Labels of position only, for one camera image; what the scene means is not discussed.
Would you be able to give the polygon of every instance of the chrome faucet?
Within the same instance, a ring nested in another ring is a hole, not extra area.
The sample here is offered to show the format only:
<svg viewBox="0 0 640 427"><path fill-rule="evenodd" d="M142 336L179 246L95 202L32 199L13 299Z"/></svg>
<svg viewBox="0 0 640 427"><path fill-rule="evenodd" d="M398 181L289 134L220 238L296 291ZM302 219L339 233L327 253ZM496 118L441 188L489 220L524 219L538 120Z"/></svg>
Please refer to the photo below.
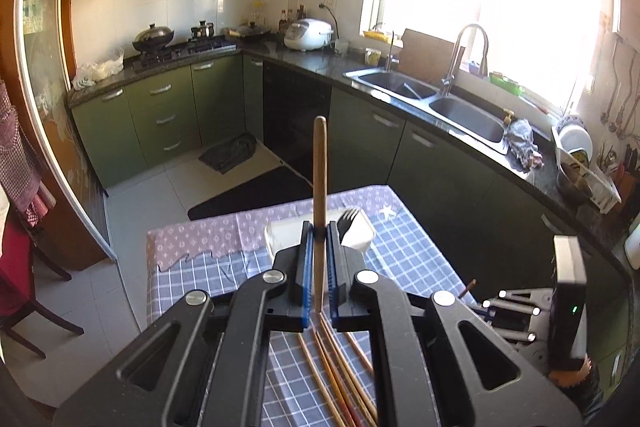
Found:
<svg viewBox="0 0 640 427"><path fill-rule="evenodd" d="M389 54L386 56L386 63L385 63L385 71L386 72L391 71L391 65L392 64L399 64L400 63L400 60L398 60L397 58L394 58L394 55L393 55L395 38L396 38L396 33L395 32L391 32L391 44L389 45Z"/></svg>
<svg viewBox="0 0 640 427"><path fill-rule="evenodd" d="M453 46L453 54L451 55L451 61L449 63L449 71L447 71L447 76L442 79L442 90L440 91L442 96L447 96L449 91L451 91L451 87L453 87L453 82L456 79L456 75L453 69L456 67L456 62L458 61L458 54L460 53L460 41L462 40L462 35L464 35L467 28L477 28L482 32L482 36L484 37L484 49L482 49L482 62L480 63L480 75L484 78L489 75L488 68L486 64L486 54L489 51L489 37L482 28L481 25L477 23L467 24L464 28L460 30L458 34L458 40Z"/></svg>

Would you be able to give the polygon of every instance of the red chair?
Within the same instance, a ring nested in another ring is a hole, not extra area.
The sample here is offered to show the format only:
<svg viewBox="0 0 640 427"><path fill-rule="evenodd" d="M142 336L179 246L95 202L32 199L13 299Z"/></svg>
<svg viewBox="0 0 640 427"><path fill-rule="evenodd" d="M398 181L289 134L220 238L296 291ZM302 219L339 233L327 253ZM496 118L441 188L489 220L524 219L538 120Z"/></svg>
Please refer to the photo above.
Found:
<svg viewBox="0 0 640 427"><path fill-rule="evenodd" d="M33 254L63 279L71 276L55 264L33 241L34 237L10 212L4 225L2 236L2 257L0 257L0 330L10 339L31 349L36 355L46 359L46 355L12 328L33 312L76 335L84 330L59 317L36 301L33 283Z"/></svg>

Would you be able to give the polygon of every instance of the sink basin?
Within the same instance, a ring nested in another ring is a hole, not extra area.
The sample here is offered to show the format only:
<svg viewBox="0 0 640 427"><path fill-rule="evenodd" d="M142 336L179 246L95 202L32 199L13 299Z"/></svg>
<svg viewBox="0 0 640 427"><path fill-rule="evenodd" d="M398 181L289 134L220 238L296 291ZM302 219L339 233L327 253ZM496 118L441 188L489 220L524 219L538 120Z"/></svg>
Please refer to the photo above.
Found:
<svg viewBox="0 0 640 427"><path fill-rule="evenodd" d="M502 142L504 134L502 122L470 103L447 96L434 100L429 107L447 120L457 123L463 130L471 131L488 142Z"/></svg>
<svg viewBox="0 0 640 427"><path fill-rule="evenodd" d="M363 70L346 73L345 76L381 87L409 100L424 100L437 93L433 87L397 71Z"/></svg>

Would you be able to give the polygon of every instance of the white rice cooker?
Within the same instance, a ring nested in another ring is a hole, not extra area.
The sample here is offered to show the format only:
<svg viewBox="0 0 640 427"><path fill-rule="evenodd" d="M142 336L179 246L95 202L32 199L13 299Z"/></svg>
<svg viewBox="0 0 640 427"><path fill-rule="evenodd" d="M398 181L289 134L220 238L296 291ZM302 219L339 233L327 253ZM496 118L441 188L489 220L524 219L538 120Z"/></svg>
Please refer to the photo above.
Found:
<svg viewBox="0 0 640 427"><path fill-rule="evenodd" d="M318 50L331 43L334 30L331 25L318 19L300 19L291 23L284 35L284 45L303 52Z"/></svg>

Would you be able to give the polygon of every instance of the wooden stick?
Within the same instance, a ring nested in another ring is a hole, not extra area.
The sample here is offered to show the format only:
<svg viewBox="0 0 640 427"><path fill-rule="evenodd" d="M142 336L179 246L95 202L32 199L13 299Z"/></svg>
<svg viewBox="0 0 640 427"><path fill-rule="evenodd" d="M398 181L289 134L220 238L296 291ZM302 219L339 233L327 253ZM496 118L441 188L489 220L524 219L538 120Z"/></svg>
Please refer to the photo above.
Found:
<svg viewBox="0 0 640 427"><path fill-rule="evenodd" d="M314 121L314 295L316 311L324 296L324 240L326 235L326 119Z"/></svg>
<svg viewBox="0 0 640 427"><path fill-rule="evenodd" d="M351 427L356 427L356 420L360 423L360 419L353 410L353 407L351 407L351 404L348 402L349 395L340 381L338 370L333 365L333 362L331 362L329 354L326 352L326 348L322 345L316 329L311 328L311 333L316 341L316 347L318 348L318 353L320 353L320 360L322 361L322 365L324 365L324 371L329 378L331 387L334 389L335 396L338 398L338 405L342 410L342 415Z"/></svg>
<svg viewBox="0 0 640 427"><path fill-rule="evenodd" d="M340 413L335 408L331 395L329 394L326 387L324 386L324 381L322 381L322 377L320 377L320 373L318 373L318 368L314 363L314 359L311 357L311 353L309 353L309 350L306 349L305 339L300 333L298 333L298 341L300 342L300 347L302 348L302 352L305 354L306 362L309 364L309 367L311 368L311 372L314 374L314 378L318 383L318 387L320 388L320 393L322 393L322 396L324 397L324 401L329 406L329 409L331 410L331 414L334 415L335 422L338 424L338 427L347 427L342 421Z"/></svg>
<svg viewBox="0 0 640 427"><path fill-rule="evenodd" d="M373 375L373 365L371 365L371 361L367 358L367 355L360 347L360 344L356 340L356 337L353 335L353 333L351 333L351 331L347 331L345 335L347 337L347 340L351 344L351 347L353 347L353 350L356 352L356 355L362 362L362 365L364 365L365 369L367 369L367 371L369 371L369 373Z"/></svg>
<svg viewBox="0 0 640 427"><path fill-rule="evenodd" d="M476 287L476 284L478 284L478 281L473 279L469 284L466 285L466 288L463 289L462 292L460 292L460 295L458 295L458 299L462 299L466 294L468 294L473 288Z"/></svg>
<svg viewBox="0 0 640 427"><path fill-rule="evenodd" d="M343 373L348 377L347 383L350 384L349 387L351 388L351 392L354 395L359 396L362 403L364 404L365 409L363 409L363 412L368 412L369 414L367 415L367 421L369 421L372 425L376 425L378 423L378 410L376 409L376 406L373 405L369 394L367 394L367 391L364 390L362 384L358 380L358 377L356 377L353 373L353 369L349 365L349 362L347 362L347 360L344 358L342 350L340 349L340 346L338 346L337 340L334 337L334 332L327 324L324 317L322 317L320 323L322 324L324 333L329 338L329 344L331 344L335 358L338 360Z"/></svg>

